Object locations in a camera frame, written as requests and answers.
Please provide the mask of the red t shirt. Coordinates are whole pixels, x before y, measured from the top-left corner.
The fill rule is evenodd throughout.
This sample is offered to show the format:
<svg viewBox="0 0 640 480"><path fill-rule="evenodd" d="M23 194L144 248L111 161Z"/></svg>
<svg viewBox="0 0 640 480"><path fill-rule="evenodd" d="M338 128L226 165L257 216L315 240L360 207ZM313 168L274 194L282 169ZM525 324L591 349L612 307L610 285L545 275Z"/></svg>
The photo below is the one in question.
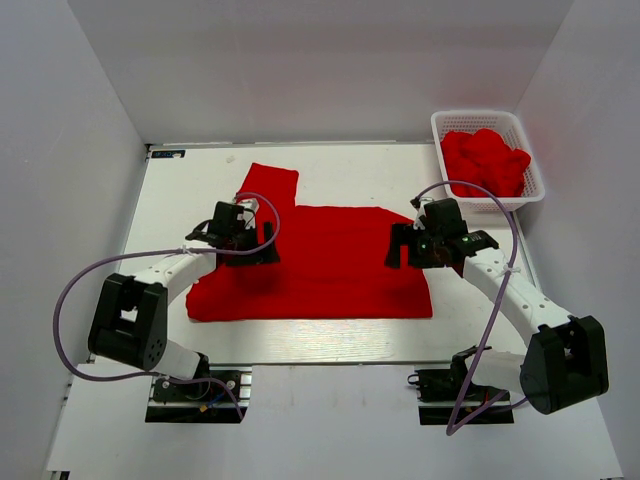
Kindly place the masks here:
<svg viewBox="0 0 640 480"><path fill-rule="evenodd" d="M186 295L197 322L273 319L429 319L422 271L384 261L391 227L405 217L380 207L307 206L296 202L299 174L254 163L241 186L272 202L261 222L281 221L280 260L221 265Z"/></svg>

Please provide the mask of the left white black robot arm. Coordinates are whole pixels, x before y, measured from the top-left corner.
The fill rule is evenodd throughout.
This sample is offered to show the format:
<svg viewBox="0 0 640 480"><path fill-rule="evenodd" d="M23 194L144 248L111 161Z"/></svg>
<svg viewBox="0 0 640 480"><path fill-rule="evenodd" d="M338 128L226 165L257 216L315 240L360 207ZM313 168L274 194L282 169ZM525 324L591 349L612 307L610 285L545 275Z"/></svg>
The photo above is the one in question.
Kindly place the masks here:
<svg viewBox="0 0 640 480"><path fill-rule="evenodd" d="M213 216L196 225L182 246L135 274L104 281L88 337L89 351L144 373L177 381L188 398L211 387L208 359L168 339L170 304L221 266L277 263L281 221L264 196L243 192L218 202Z"/></svg>

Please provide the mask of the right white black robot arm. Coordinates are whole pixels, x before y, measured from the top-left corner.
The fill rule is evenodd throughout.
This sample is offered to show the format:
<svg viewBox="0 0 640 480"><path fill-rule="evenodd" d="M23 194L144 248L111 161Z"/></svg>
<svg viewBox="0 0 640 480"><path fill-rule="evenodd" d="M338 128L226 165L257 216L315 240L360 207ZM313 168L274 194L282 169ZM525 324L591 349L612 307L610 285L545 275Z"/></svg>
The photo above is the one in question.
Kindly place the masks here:
<svg viewBox="0 0 640 480"><path fill-rule="evenodd" d="M446 369L417 371L408 381L421 401L448 402L459 395L484 403L505 391L551 414L608 391L605 332L598 320L577 317L537 290L509 266L491 235L469 230L455 200L413 205L416 219L391 227L386 266L403 266L406 253L410 267L452 268L498 306L526 348L518 355L473 346L455 354Z"/></svg>

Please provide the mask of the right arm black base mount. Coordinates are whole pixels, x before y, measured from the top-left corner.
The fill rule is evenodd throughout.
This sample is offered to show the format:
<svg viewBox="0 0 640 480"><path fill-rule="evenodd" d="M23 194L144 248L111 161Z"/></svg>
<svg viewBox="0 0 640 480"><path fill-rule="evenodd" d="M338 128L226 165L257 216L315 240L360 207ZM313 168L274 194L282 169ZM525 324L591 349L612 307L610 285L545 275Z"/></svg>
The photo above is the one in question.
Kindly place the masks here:
<svg viewBox="0 0 640 480"><path fill-rule="evenodd" d="M467 374L465 361L472 358L477 348L471 347L452 357L448 366L416 368L407 377L409 386L417 391L418 415L421 426L446 426L459 390ZM474 413L499 390L491 386L471 383L455 422ZM470 421L471 425L506 425L514 423L510 408L510 394L506 393L496 404Z"/></svg>

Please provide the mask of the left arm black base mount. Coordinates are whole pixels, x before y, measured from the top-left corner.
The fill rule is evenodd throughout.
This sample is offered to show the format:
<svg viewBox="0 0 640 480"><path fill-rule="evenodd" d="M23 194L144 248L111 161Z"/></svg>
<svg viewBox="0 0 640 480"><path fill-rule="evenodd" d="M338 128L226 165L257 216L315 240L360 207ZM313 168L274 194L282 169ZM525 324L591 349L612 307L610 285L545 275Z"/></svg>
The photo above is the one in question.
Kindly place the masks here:
<svg viewBox="0 0 640 480"><path fill-rule="evenodd" d="M148 398L145 422L158 424L240 424L235 404L227 389L235 396L242 415L250 402L252 369L250 367L210 368L210 376L218 383L177 385L168 380L155 380Z"/></svg>

